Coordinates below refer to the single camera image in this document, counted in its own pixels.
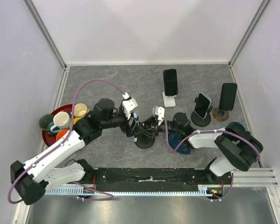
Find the black round phone stand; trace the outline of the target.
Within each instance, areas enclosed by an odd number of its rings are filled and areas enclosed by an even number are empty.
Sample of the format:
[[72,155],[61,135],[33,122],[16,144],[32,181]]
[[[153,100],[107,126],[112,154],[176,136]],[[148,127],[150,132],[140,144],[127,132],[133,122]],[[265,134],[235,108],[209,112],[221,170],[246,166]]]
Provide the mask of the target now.
[[155,142],[155,137],[149,137],[143,133],[138,133],[134,135],[134,143],[137,147],[141,149],[150,148]]

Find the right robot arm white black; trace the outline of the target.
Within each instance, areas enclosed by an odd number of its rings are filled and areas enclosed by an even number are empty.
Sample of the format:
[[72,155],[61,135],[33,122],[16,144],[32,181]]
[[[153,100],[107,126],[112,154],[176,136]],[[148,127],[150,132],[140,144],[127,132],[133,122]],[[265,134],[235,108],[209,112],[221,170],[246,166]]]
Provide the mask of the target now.
[[251,165],[260,160],[263,145],[238,122],[217,130],[196,130],[191,126],[187,115],[178,112],[169,121],[163,115],[153,115],[135,128],[134,142],[137,147],[150,148],[156,136],[165,133],[169,152],[190,154],[193,149],[218,148],[223,156],[210,162],[204,172],[208,183],[214,184],[225,173],[238,169],[248,171]]

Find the light blue phone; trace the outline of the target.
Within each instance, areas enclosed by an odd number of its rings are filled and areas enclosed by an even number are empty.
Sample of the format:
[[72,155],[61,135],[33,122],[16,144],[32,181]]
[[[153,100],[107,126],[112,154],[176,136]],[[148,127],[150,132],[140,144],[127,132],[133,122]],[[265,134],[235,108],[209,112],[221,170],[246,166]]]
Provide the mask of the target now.
[[134,141],[134,143],[137,142],[137,137],[135,135],[136,135],[136,129],[137,129],[138,124],[139,124],[139,117],[134,112],[133,113],[133,122],[132,122],[132,133],[133,133],[133,141]]

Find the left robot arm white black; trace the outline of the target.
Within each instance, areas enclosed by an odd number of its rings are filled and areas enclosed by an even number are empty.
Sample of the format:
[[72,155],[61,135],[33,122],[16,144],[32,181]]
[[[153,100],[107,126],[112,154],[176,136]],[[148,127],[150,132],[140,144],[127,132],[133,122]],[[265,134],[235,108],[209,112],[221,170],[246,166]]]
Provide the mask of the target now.
[[100,137],[104,129],[119,127],[123,133],[128,133],[129,121],[137,106],[135,99],[128,97],[116,109],[112,100],[103,98],[45,151],[24,163],[13,162],[10,166],[12,186],[7,194],[8,201],[14,203],[11,199],[13,190],[16,190],[21,202],[32,205],[47,191],[65,183],[91,182],[93,168],[85,160],[75,162],[72,167],[57,168],[57,165]]

